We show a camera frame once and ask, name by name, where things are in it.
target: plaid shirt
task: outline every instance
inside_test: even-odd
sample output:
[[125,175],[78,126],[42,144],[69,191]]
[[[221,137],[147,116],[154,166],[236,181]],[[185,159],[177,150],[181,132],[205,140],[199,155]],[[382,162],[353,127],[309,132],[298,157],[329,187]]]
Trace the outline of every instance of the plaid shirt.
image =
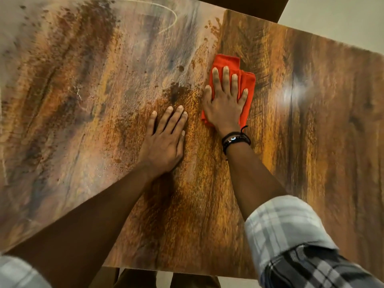
[[[265,288],[373,288],[384,285],[338,253],[320,218],[302,200],[276,197],[245,222],[252,259]],[[21,259],[0,257],[1,288],[48,288]]]

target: hand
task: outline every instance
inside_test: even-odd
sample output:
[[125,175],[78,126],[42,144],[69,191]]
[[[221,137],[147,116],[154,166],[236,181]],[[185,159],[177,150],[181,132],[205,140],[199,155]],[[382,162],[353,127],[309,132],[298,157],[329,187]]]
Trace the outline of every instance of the hand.
[[149,166],[154,179],[170,172],[183,157],[183,128],[188,118],[183,110],[184,107],[180,105],[172,115],[173,107],[169,106],[155,133],[157,112],[153,111],[149,118],[147,133],[139,152],[139,162]]
[[212,75],[215,98],[212,101],[212,88],[207,85],[204,90],[203,108],[208,121],[215,126],[220,137],[223,138],[232,131],[240,131],[238,122],[247,100],[248,89],[244,89],[241,98],[237,102],[237,74],[232,75],[232,86],[230,86],[229,68],[225,66],[223,68],[223,87],[216,67],[212,70]]

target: checkered sleeve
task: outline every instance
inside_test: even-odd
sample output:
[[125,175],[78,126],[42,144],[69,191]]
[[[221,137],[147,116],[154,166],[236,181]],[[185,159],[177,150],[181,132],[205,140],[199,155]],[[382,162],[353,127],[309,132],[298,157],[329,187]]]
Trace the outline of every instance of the checkered sleeve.
[[27,262],[0,255],[0,287],[51,288],[51,285]]
[[260,276],[273,258],[300,244],[338,249],[315,211],[290,195],[258,207],[246,220],[245,232]]

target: red cloth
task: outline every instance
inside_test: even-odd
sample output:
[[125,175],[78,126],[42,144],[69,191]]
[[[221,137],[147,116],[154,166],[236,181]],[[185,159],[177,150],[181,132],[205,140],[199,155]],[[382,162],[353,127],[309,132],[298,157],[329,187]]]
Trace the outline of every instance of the red cloth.
[[[215,57],[214,63],[212,65],[211,72],[209,74],[209,85],[212,87],[212,100],[215,98],[215,89],[213,84],[212,70],[214,67],[218,69],[218,74],[220,77],[220,81],[223,80],[223,67],[229,67],[229,77],[232,82],[232,75],[237,74],[238,76],[238,89],[237,93],[237,101],[240,99],[243,94],[243,90],[245,88],[248,89],[248,97],[245,101],[245,105],[243,107],[243,112],[240,115],[239,125],[240,127],[244,127],[247,123],[247,118],[249,114],[249,109],[251,108],[251,102],[253,98],[253,92],[255,90],[256,77],[251,72],[244,72],[240,70],[240,58],[235,56],[225,56],[223,54],[218,54]],[[201,114],[201,119],[205,122],[206,125],[213,126],[207,118],[205,117],[204,110]]]

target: table top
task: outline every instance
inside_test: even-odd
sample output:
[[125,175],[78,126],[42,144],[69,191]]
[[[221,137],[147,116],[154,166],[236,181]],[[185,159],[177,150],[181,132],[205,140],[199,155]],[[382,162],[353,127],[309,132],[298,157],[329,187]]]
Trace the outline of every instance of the table top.
[[150,113],[182,104],[184,159],[139,199],[105,264],[254,278],[228,163],[200,121],[223,53],[257,78],[254,151],[343,256],[384,278],[380,54],[196,0],[60,1],[39,14],[3,54],[1,250],[127,174]]

